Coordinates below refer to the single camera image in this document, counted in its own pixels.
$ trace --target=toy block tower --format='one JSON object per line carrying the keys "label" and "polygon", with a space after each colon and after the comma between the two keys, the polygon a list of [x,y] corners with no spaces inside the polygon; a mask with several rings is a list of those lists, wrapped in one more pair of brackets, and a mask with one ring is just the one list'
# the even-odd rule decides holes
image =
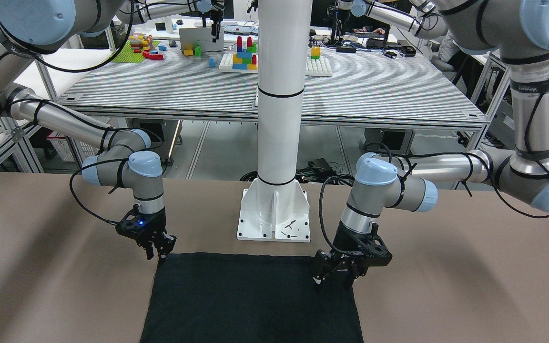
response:
{"label": "toy block tower", "polygon": [[247,38],[247,47],[243,48],[242,37],[237,38],[237,52],[233,56],[233,69],[257,70],[257,44]]}

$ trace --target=computer monitor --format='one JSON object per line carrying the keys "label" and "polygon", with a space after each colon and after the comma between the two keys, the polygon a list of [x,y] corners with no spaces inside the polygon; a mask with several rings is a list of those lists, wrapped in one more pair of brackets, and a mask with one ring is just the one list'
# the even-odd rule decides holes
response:
{"label": "computer monitor", "polygon": [[[190,11],[186,13],[181,13],[180,15],[183,15],[185,17],[203,17],[199,11]],[[224,19],[234,19],[234,0],[224,1]]]}

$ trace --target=black band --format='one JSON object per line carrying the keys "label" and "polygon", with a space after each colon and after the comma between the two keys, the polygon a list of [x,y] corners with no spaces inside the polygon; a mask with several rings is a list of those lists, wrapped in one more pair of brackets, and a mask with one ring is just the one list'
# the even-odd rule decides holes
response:
{"label": "black band", "polygon": [[414,33],[414,37],[418,36],[419,32],[423,30],[423,24],[425,24],[425,16],[421,17],[421,22],[418,24],[418,30],[416,33]]}
{"label": "black band", "polygon": [[94,20],[94,23],[92,24],[93,28],[101,20],[101,0],[95,0],[95,1],[96,1],[96,20]]}
{"label": "black band", "polygon": [[126,188],[124,181],[122,181],[122,173],[124,172],[124,166],[128,161],[122,161],[118,164],[118,171],[116,172],[116,188]]}
{"label": "black band", "polygon": [[506,57],[501,56],[501,61],[505,64],[533,64],[533,63],[538,63],[540,61],[547,61],[547,60],[549,60],[549,52],[547,54],[543,54],[535,57],[528,57],[525,59],[508,59]]}
{"label": "black band", "polygon": [[525,94],[545,94],[549,92],[549,80],[539,82],[521,83],[514,80],[509,81],[509,86],[520,93]]}
{"label": "black band", "polygon": [[549,158],[549,150],[527,152],[516,148],[516,154],[523,159],[533,162],[539,162],[543,159]]}
{"label": "black band", "polygon": [[260,93],[262,93],[264,95],[268,95],[272,98],[293,98],[294,96],[298,96],[298,95],[302,94],[305,91],[305,89],[302,89],[302,91],[299,91],[298,93],[288,94],[288,95],[280,95],[280,94],[268,93],[267,91],[264,91],[263,89],[261,89],[259,85],[257,86],[257,89],[259,89]]}
{"label": "black band", "polygon": [[44,107],[47,102],[48,100],[46,99],[39,100],[39,104],[37,104],[37,106],[35,107],[35,111],[33,112],[33,121],[31,121],[31,124],[39,125],[39,123],[37,122],[37,115],[39,114],[40,109]]}
{"label": "black band", "polygon": [[499,178],[501,178],[501,173],[503,173],[503,169],[505,169],[506,165],[508,165],[510,158],[512,158],[512,156],[508,156],[505,160],[503,160],[503,162],[495,172],[495,184],[493,186],[495,186],[497,189],[501,189],[499,188]]}
{"label": "black band", "polygon": [[416,7],[416,9],[418,9],[419,11],[423,11],[423,9],[425,8],[425,6],[427,6],[427,4],[429,4],[429,1],[425,0],[425,2],[423,2],[422,4],[414,7]]}
{"label": "black band", "polygon": [[286,184],[290,184],[292,182],[294,182],[294,180],[296,180],[296,177],[294,176],[294,178],[292,178],[291,180],[289,180],[288,182],[285,182],[283,184],[274,184],[272,182],[267,182],[266,180],[262,179],[260,174],[257,175],[257,178],[260,179],[261,182],[264,182],[265,184],[267,185],[286,185]]}
{"label": "black band", "polygon": [[478,34],[478,38],[480,41],[488,46],[492,46],[491,44],[486,41],[484,38],[484,32],[482,32],[482,18],[484,17],[484,10],[486,9],[486,5],[488,5],[488,0],[483,0],[482,4],[480,4],[480,7],[478,8],[478,15],[476,17],[476,33]]}
{"label": "black band", "polygon": [[156,200],[157,198],[160,198],[160,197],[163,196],[163,195],[164,195],[164,193],[161,193],[161,195],[157,195],[157,196],[155,196],[155,197],[153,197],[153,198],[137,198],[137,197],[135,197],[135,199],[136,199],[136,200],[139,200],[140,202],[150,202],[150,201],[152,201],[152,200]]}
{"label": "black band", "polygon": [[370,217],[370,218],[378,218],[380,217],[381,215],[380,214],[370,214],[370,213],[366,213],[364,211],[360,211],[358,210],[357,208],[354,208],[353,206],[351,206],[351,204],[349,204],[348,202],[346,203],[346,206],[351,209],[351,211],[357,213],[357,214],[360,214],[360,215],[363,215],[364,217]]}
{"label": "black band", "polygon": [[112,134],[111,137],[109,137],[109,141],[107,142],[107,150],[112,148],[113,138],[116,137],[116,134],[118,134],[118,132],[120,132],[120,131],[119,130],[113,130],[113,134]]}
{"label": "black band", "polygon": [[460,11],[462,11],[464,9],[468,9],[469,7],[471,7],[476,2],[478,2],[478,0],[467,0],[466,2],[463,2],[462,4],[460,4],[457,7],[453,7],[453,8],[448,9],[448,10],[440,10],[440,14],[441,15],[453,15],[455,13],[459,13]]}
{"label": "black band", "polygon": [[397,178],[399,178],[399,186],[401,187],[401,191],[399,192],[399,198],[397,198],[397,202],[389,206],[389,208],[396,208],[399,203],[404,199],[404,195],[406,194],[406,180],[404,180],[404,178],[399,175],[397,176]]}
{"label": "black band", "polygon": [[471,175],[473,174],[473,161],[471,160],[471,157],[468,154],[463,154],[468,160],[469,160],[469,174],[467,174],[467,177],[464,178],[462,182],[467,182],[469,178],[471,178]]}

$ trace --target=black cloth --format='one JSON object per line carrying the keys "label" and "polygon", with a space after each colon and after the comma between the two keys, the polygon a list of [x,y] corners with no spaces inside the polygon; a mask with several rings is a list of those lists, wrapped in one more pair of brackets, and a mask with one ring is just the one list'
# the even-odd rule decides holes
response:
{"label": "black cloth", "polygon": [[142,343],[361,343],[344,274],[314,289],[311,257],[172,254],[159,265]]}

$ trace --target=small toy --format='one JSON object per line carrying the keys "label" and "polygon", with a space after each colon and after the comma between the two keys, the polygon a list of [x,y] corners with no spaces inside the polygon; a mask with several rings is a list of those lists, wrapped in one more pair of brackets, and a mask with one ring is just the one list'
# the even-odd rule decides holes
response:
{"label": "small toy", "polygon": [[164,55],[159,54],[158,51],[155,54],[152,54],[151,52],[144,51],[143,56],[146,59],[155,60],[155,61],[162,61],[164,59]]}
{"label": "small toy", "polygon": [[311,48],[311,59],[318,60],[321,57],[321,48],[313,46]]}

